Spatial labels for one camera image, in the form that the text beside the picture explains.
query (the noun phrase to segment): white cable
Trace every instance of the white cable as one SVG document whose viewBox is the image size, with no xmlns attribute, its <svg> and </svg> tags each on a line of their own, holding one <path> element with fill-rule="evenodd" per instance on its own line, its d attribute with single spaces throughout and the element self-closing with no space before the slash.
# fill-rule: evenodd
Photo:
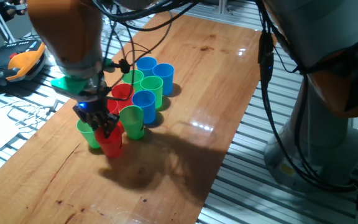
<svg viewBox="0 0 358 224">
<path fill-rule="evenodd" d="M 57 105 L 57 100 L 56 98 L 47 98 L 47 99 L 52 99 L 54 102 L 50 101 L 51 105 L 46 105 L 46 106 L 37 106 L 35 104 L 32 103 L 28 103 L 24 100 L 17 100 L 17 101 L 13 101 L 10 102 L 4 106 L 2 106 L 1 108 L 4 108 L 6 106 L 10 106 L 11 110 L 9 110 L 9 112 L 7 113 L 7 115 L 9 115 L 9 113 L 15 109 L 14 108 L 14 104 L 17 103 L 21 103 L 21 105 L 15 105 L 15 107 L 31 107 L 32 109 L 30 111 L 28 111 L 21 119 L 19 119 L 18 121 L 15 122 L 15 125 L 17 126 L 17 128 L 19 129 L 23 129 L 23 128 L 28 128 L 32 125 L 35 124 L 35 128 L 37 128 L 38 122 L 40 121 L 40 119 L 42 117 L 44 117 L 46 114 L 48 114 L 51 110 L 54 110 L 56 105 Z M 22 131 L 21 133 L 29 133 L 33 131 L 33 129 L 31 129 L 30 131 Z"/>
</svg>

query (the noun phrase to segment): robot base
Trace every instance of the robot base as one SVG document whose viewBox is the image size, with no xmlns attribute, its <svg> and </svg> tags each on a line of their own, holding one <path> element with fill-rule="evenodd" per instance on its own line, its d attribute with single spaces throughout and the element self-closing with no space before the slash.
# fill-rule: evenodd
<svg viewBox="0 0 358 224">
<path fill-rule="evenodd" d="M 288 123 L 280 131 L 280 138 L 285 149 L 295 148 L 293 132 L 288 127 Z M 301 148 L 306 159 L 310 162 L 308 156 L 308 145 L 301 143 Z M 345 184 L 356 165 L 358 165 L 358 130 L 349 128 L 345 141 L 339 146 L 331 149 L 317 149 L 311 147 L 310 152 L 313 154 L 312 168 L 318 171 L 318 174 L 331 184 Z M 301 170 L 305 171 L 298 154 L 288 153 Z M 293 170 L 290 163 L 285 158 L 277 140 L 273 137 L 265 148 L 264 160 L 266 168 L 279 183 L 299 192 L 317 192 L 319 189 L 305 182 Z"/>
<path fill-rule="evenodd" d="M 295 121 L 303 92 L 302 86 L 291 118 L 278 134 L 293 163 L 305 171 L 294 140 Z M 300 147 L 309 165 L 330 184 L 345 184 L 358 166 L 358 130 L 349 127 L 348 121 L 347 118 L 333 115 L 320 100 L 312 84 L 309 85 L 308 101 L 300 128 Z M 295 172 L 274 136 L 267 143 L 264 160 L 266 168 L 279 184 L 300 192 L 318 190 Z"/>
</svg>

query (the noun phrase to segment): metal floor grating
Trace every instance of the metal floor grating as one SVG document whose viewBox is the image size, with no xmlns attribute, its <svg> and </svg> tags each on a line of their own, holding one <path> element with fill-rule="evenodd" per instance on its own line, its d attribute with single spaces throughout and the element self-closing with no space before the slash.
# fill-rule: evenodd
<svg viewBox="0 0 358 224">
<path fill-rule="evenodd" d="M 198 5 L 187 14 L 250 29 L 261 29 L 258 10 L 252 2 L 229 3 L 233 15 L 211 13 L 214 6 Z M 136 21 L 143 26 L 149 18 Z M 125 32 L 120 37 L 129 40 Z M 114 40 L 109 50 L 112 57 L 120 49 Z M 288 69 L 295 67 L 292 60 L 278 46 Z M 49 81 L 61 77 L 57 67 L 45 66 L 31 81 L 13 83 L 0 87 L 0 105 L 26 100 L 41 105 L 47 96 L 59 99 L 58 109 L 68 99 L 56 94 Z M 273 78 L 269 85 L 273 117 L 280 129 L 290 117 L 298 96 L 302 78 L 284 71 L 277 56 Z M 14 110 L 10 117 L 18 120 L 26 110 Z M 20 134 L 0 149 L 0 167 L 28 140 L 53 113 L 29 133 Z M 263 151 L 266 142 L 273 136 L 265 115 L 260 85 L 258 85 L 237 133 L 232 140 L 221 169 L 211 188 L 197 223 L 358 223 L 356 194 L 332 195 L 326 193 L 303 194 L 278 185 L 265 168 Z"/>
</svg>

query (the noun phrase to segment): orange device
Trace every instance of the orange device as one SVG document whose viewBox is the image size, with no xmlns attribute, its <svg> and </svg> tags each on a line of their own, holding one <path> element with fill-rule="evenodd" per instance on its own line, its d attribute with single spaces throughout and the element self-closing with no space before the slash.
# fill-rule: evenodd
<svg viewBox="0 0 358 224">
<path fill-rule="evenodd" d="M 0 47 L 0 85 L 30 80 L 39 73 L 46 58 L 39 40 L 22 40 Z"/>
</svg>

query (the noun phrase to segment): black clamp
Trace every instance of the black clamp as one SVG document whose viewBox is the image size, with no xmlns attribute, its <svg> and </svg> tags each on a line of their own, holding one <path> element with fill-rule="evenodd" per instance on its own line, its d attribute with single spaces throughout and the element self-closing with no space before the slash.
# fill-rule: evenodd
<svg viewBox="0 0 358 224">
<path fill-rule="evenodd" d="M 258 63 L 260 67 L 260 82 L 261 85 L 266 86 L 272 79 L 273 65 L 274 65 L 274 42 L 272 33 L 262 31 L 259 39 L 259 54 Z"/>
</svg>

